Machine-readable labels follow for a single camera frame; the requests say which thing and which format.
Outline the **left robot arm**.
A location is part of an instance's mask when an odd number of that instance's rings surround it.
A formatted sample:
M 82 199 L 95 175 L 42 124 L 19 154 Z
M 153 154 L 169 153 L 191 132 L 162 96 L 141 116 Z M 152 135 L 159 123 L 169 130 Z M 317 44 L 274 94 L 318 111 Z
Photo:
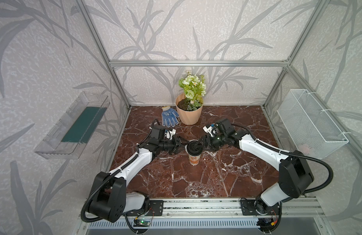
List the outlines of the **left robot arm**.
M 117 221 L 129 211 L 147 211 L 148 199 L 141 193 L 127 193 L 130 181 L 162 151 L 177 154 L 189 141 L 174 136 L 171 139 L 149 138 L 137 146 L 136 152 L 121 166 L 96 175 L 90 195 L 81 210 L 81 220 L 92 223 L 99 220 Z

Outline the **printed paper milk tea cup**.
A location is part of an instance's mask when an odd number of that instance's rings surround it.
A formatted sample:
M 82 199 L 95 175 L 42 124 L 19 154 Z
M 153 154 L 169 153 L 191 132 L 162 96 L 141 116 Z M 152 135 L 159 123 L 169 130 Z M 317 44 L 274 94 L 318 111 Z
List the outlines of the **printed paper milk tea cup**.
M 193 166 L 198 165 L 200 162 L 200 155 L 198 156 L 189 155 L 189 162 Z

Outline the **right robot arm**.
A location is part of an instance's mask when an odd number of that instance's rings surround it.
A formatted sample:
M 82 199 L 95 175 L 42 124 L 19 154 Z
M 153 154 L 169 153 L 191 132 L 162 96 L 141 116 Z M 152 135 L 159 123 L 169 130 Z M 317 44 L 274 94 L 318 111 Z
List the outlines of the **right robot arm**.
M 218 130 L 217 127 L 204 127 L 206 137 L 203 145 L 218 150 L 224 145 L 234 146 L 251 153 L 270 164 L 278 171 L 278 182 L 264 190 L 255 200 L 257 210 L 266 210 L 283 200 L 300 197 L 304 193 L 312 193 L 327 187 L 333 180 L 333 169 L 324 161 L 302 155 L 301 152 L 288 152 L 255 138 L 249 130 Z M 308 161 L 323 165 L 328 177 L 321 185 L 307 189 L 314 181 Z

